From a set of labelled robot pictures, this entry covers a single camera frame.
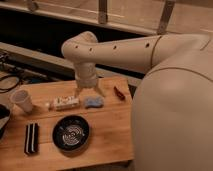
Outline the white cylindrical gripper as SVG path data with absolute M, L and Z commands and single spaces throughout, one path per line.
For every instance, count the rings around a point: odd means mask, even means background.
M 78 97 L 81 89 L 80 88 L 94 88 L 94 90 L 101 95 L 102 97 L 105 97 L 105 94 L 101 90 L 98 84 L 98 76 L 95 68 L 94 63 L 75 63 L 74 64 L 75 69 L 75 80 L 77 83 L 77 86 L 79 88 L 75 89 L 74 96 Z

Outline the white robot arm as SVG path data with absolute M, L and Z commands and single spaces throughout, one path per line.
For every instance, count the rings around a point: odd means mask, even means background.
M 213 50 L 204 34 L 99 43 L 66 40 L 63 56 L 144 74 L 132 102 L 135 171 L 213 171 Z

